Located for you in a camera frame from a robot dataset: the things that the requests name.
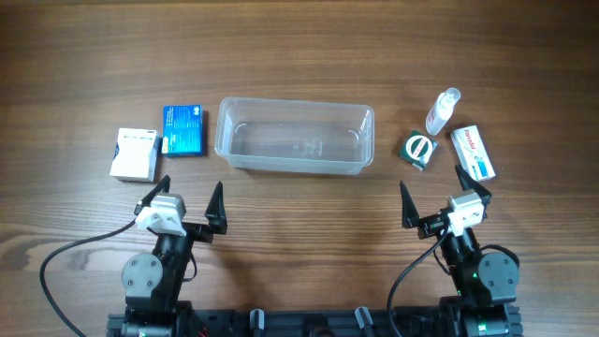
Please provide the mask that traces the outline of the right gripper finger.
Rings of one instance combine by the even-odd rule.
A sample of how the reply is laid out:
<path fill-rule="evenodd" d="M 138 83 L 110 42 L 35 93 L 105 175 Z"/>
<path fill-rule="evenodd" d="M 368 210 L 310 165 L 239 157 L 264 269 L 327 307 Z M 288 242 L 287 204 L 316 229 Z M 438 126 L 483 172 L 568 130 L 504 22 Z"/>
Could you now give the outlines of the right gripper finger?
<path fill-rule="evenodd" d="M 492 193 L 487 188 L 474 180 L 462 166 L 457 165 L 455 170 L 463 191 L 474 190 L 483 204 L 490 204 Z"/>
<path fill-rule="evenodd" d="M 404 182 L 400 182 L 402 196 L 402 227 L 413 228 L 419 226 L 420 216 L 416 205 Z"/>

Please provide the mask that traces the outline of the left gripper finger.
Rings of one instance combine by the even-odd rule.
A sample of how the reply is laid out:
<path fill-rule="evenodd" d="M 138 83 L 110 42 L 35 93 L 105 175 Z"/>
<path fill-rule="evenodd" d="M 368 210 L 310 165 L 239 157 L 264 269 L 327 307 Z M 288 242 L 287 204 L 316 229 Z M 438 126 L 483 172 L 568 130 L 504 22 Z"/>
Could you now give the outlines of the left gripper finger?
<path fill-rule="evenodd" d="M 226 235 L 227 219 L 224 204 L 224 186 L 218 182 L 213 190 L 212 197 L 205 211 L 208 226 L 215 234 Z"/>
<path fill-rule="evenodd" d="M 170 188 L 170 177 L 165 175 L 160 182 L 145 196 L 138 202 L 138 208 L 143 209 L 146 206 L 149 206 L 153 198 L 158 193 L 168 193 Z"/>

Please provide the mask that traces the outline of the white medicine box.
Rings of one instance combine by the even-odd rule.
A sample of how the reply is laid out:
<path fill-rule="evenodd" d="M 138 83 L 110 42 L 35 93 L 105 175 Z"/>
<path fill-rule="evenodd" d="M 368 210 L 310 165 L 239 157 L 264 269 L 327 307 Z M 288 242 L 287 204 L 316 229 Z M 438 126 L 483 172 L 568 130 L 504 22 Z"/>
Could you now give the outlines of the white medicine box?
<path fill-rule="evenodd" d="M 120 128 L 110 176 L 120 181 L 152 183 L 159 143 L 156 130 Z"/>

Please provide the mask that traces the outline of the green round-logo box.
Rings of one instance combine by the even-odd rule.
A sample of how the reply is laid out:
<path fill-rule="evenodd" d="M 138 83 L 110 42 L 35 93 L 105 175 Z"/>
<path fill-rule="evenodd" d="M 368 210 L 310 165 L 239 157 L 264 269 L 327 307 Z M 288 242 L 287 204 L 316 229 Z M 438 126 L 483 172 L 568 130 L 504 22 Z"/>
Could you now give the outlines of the green round-logo box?
<path fill-rule="evenodd" d="M 422 171 L 428 166 L 437 146 L 436 140 L 413 130 L 401 147 L 399 158 Z"/>

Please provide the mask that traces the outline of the blue medicine box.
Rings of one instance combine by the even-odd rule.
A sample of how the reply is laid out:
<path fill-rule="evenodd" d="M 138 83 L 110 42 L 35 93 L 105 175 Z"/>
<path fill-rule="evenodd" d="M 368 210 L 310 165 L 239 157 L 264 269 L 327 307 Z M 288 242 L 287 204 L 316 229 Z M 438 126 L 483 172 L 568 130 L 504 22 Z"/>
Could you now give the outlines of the blue medicine box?
<path fill-rule="evenodd" d="M 201 105 L 168 105 L 163 108 L 164 156 L 204 155 L 203 108 Z"/>

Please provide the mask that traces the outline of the clear plastic container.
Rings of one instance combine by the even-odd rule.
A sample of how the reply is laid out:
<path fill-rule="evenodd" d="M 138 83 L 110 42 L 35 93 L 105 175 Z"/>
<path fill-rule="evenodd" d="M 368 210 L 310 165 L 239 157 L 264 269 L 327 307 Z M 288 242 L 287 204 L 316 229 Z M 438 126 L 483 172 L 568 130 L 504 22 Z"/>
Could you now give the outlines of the clear plastic container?
<path fill-rule="evenodd" d="M 367 105 L 226 97 L 214 150 L 237 169 L 358 175 L 373 161 L 374 139 Z"/>

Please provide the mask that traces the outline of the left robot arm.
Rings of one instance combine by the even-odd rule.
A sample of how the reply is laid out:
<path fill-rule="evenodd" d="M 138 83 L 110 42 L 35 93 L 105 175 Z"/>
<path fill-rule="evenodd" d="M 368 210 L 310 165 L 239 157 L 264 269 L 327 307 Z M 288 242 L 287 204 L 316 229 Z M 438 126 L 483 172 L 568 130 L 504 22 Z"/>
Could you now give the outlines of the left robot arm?
<path fill-rule="evenodd" d="M 165 176 L 142 198 L 134 210 L 134 224 L 156 236 L 150 253 L 131 257 L 124 265 L 125 312 L 112 316 L 108 336 L 207 336 L 207 326 L 195 313 L 192 303 L 180 300 L 182 285 L 191 279 L 187 265 L 195 261 L 196 242 L 211 243 L 215 235 L 227 232 L 224 186 L 217 183 L 205 211 L 205 224 L 183 219 L 183 197 L 169 192 Z"/>

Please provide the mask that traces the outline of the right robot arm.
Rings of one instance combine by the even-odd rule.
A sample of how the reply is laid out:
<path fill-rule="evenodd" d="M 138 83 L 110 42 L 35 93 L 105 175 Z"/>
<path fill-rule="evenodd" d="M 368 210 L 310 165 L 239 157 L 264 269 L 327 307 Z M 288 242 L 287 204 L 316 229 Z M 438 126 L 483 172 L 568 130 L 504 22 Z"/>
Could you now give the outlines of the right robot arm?
<path fill-rule="evenodd" d="M 487 219 L 492 193 L 464 168 L 456 173 L 462 193 L 426 217 L 419 215 L 405 183 L 402 226 L 415 228 L 421 240 L 436 242 L 396 279 L 387 297 L 390 331 L 395 336 L 521 336 L 519 308 L 514 305 L 519 283 L 519 258 L 498 245 L 480 245 L 473 227 Z M 394 307 L 394 295 L 410 271 L 433 255 L 451 277 L 457 294 L 443 297 L 435 307 Z"/>

